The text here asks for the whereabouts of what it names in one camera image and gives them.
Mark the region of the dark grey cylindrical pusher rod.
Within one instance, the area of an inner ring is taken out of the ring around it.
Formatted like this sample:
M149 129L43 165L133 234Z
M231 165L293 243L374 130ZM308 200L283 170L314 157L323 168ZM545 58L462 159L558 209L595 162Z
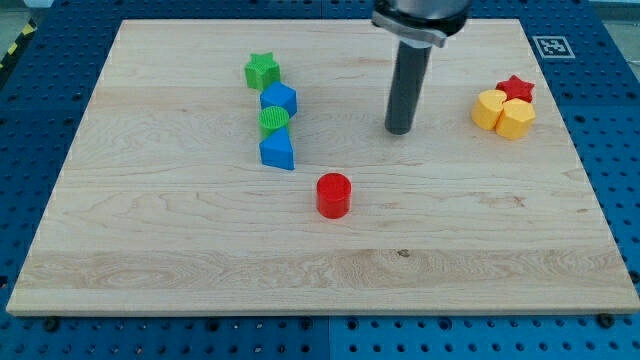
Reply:
M399 43L385 117L391 134L404 135L412 128L430 53L430 47Z

